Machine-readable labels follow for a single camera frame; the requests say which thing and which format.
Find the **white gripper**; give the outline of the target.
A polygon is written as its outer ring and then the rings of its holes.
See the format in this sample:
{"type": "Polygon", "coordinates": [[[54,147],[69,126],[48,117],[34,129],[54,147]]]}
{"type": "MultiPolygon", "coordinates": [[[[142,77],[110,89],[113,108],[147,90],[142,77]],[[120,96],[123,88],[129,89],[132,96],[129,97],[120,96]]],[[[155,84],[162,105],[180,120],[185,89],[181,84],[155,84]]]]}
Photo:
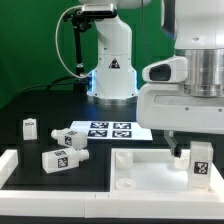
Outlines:
{"type": "Polygon", "coordinates": [[[180,158],[173,131],[224,134],[224,97],[191,97],[182,85],[147,83],[139,91],[136,120],[143,128],[165,130],[171,155],[180,158]]]}

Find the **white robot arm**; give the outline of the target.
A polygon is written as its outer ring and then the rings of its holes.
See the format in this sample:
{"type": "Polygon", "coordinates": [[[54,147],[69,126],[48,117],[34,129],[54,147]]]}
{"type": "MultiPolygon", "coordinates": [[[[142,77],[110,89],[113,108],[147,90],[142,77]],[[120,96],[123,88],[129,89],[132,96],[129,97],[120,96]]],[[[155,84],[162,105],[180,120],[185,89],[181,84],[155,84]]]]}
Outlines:
{"type": "Polygon", "coordinates": [[[142,128],[224,133],[224,0],[160,0],[162,29],[175,40],[174,55],[143,69],[137,86],[132,30],[119,17],[151,0],[79,0],[92,19],[98,59],[88,96],[101,103],[134,99],[142,128]]]}

